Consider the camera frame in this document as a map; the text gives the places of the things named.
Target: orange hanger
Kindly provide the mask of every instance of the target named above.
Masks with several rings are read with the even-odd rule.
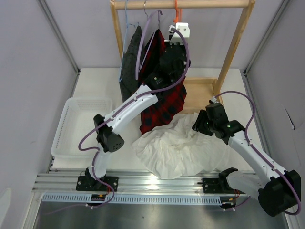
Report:
[[[182,18],[182,9],[178,8],[178,0],[175,0],[175,9],[176,9],[176,18],[173,22],[177,23],[181,21]]]

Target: red and black plaid shirt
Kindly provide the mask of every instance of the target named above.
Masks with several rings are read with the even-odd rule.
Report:
[[[159,58],[165,51],[164,37],[160,30],[157,30],[154,37],[151,39],[152,44],[139,74],[139,82],[141,83],[154,71],[156,65],[159,63]],[[144,53],[146,53],[149,43],[150,40],[145,46]],[[183,85],[183,81],[167,91],[166,95],[156,104],[142,111],[142,125],[140,126],[142,135],[151,131],[156,126],[169,124],[172,121],[173,116],[182,111],[186,97],[186,89]]]

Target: white table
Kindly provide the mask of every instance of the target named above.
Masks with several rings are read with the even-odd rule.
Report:
[[[220,69],[189,69],[187,77],[217,77]],[[111,98],[113,107],[122,104],[121,91],[118,81],[119,69],[117,68],[85,68],[81,70],[73,97],[101,96]],[[224,81],[222,92],[235,90],[245,93],[244,84],[238,69],[230,69]],[[236,119],[243,126],[248,122],[252,111],[247,99],[236,94],[223,95],[224,107],[229,120]],[[111,157],[108,169],[124,171],[146,171],[146,168],[131,149],[131,144],[141,136],[139,127],[140,116],[132,120],[121,133],[125,145]],[[260,140],[254,122],[249,127],[249,135],[259,146]],[[89,166],[92,159],[61,159],[55,158],[53,168],[84,169]],[[228,167],[239,170],[252,170],[246,161],[235,151],[229,155]]]

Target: white wall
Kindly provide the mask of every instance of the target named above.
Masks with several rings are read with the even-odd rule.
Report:
[[[0,193],[12,188],[2,228],[18,229],[75,73],[35,0],[0,2],[0,41]]]
[[[255,51],[282,0],[257,0],[248,26],[232,63],[232,68],[244,69]],[[109,0],[47,0],[60,25],[63,36],[81,68],[118,67],[120,58],[115,39]],[[183,10],[183,20],[191,29],[190,55],[192,67],[220,68],[230,45],[241,9]],[[143,10],[128,10],[129,22],[146,22]],[[175,10],[163,10],[160,28],[167,36]],[[122,33],[125,33],[125,13],[119,11]],[[151,36],[157,29],[157,18],[150,26]],[[128,41],[134,28],[130,27]]]
[[[271,154],[302,178],[305,199],[305,1],[293,0],[249,73]],[[286,111],[295,130],[292,130]],[[298,217],[304,228],[305,210]]]

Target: white plastic bin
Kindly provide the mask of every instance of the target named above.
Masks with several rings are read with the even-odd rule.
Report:
[[[51,153],[61,158],[91,158],[96,150],[82,152],[78,149],[81,139],[94,129],[93,117],[112,111],[112,100],[108,98],[76,97],[66,101],[61,114]],[[97,146],[96,133],[82,144],[83,148]]]

